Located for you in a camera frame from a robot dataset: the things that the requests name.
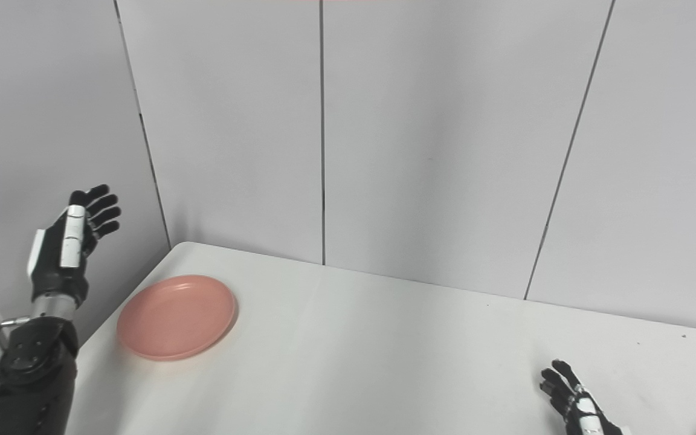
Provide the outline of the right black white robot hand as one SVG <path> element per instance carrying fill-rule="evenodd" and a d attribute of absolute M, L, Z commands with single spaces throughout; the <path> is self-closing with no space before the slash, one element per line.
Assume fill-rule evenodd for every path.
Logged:
<path fill-rule="evenodd" d="M 630 434 L 627 427 L 611 423 L 566 361 L 553 360 L 541 376 L 539 388 L 563 418 L 567 434 Z"/>

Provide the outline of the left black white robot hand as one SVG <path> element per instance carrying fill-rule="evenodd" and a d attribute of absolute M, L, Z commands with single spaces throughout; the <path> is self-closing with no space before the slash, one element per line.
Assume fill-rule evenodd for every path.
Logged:
<path fill-rule="evenodd" d="M 119 217 L 118 196 L 107 184 L 72 192 L 55 223 L 35 236 L 27 266 L 31 301 L 63 295 L 79 308 L 88 298 L 88 258 L 120 229 Z"/>

